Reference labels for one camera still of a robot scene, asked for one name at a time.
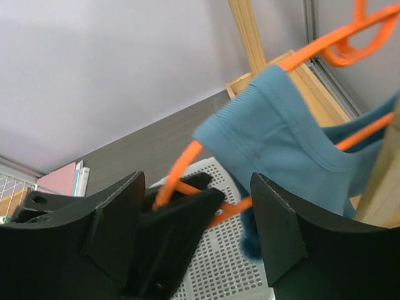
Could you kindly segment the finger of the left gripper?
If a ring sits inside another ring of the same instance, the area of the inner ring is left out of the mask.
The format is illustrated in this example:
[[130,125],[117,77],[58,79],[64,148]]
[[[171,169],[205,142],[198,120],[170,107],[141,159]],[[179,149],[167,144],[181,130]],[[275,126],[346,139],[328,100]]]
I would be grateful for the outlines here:
[[174,192],[169,203],[153,210],[159,186],[146,189],[134,251],[120,299],[171,299],[178,290],[194,252],[225,195],[208,185],[200,172],[183,182],[200,192]]

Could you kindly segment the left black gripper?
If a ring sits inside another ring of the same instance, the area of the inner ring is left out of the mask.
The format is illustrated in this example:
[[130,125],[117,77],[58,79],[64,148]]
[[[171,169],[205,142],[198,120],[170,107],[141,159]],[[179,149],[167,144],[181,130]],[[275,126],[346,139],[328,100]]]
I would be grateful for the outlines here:
[[33,218],[52,213],[80,200],[81,197],[33,191],[22,200],[13,212],[11,222],[26,223]]

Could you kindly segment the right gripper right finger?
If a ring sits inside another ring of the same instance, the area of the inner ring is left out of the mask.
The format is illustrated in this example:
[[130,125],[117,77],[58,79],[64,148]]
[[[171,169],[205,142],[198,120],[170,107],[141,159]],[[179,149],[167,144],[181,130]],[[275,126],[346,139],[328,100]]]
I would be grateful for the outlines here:
[[276,299],[399,298],[399,229],[338,216],[259,173],[251,196]]

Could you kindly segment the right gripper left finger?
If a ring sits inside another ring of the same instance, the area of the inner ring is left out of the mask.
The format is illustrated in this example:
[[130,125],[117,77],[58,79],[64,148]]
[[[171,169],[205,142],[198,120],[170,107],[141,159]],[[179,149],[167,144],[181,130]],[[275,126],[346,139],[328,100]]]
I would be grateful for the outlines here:
[[126,285],[145,176],[28,222],[1,226],[2,299],[117,299]]

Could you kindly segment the blue tank top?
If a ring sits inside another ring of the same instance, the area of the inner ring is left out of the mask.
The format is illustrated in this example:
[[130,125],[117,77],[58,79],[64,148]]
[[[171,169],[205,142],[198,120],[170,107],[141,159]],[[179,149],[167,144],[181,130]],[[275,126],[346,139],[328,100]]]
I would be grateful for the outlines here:
[[384,131],[342,151],[338,143],[390,113],[394,94],[344,124],[322,127],[287,72],[273,65],[206,119],[193,138],[229,173],[242,198],[260,173],[292,194],[352,218],[351,198],[365,190]]

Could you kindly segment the orange plastic hanger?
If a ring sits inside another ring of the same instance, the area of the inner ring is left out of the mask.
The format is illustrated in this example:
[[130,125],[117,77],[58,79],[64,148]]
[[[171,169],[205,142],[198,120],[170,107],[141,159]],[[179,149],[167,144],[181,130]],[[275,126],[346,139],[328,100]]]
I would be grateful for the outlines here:
[[219,112],[202,123],[172,167],[154,202],[167,204],[175,191],[194,194],[180,176],[207,149],[244,189],[253,173],[268,176],[289,192],[340,216],[352,216],[351,198],[360,195],[394,117],[394,99],[342,125],[321,127],[289,72],[322,55],[337,67],[377,51],[390,37],[399,4],[372,14],[356,1],[350,24],[269,66]]

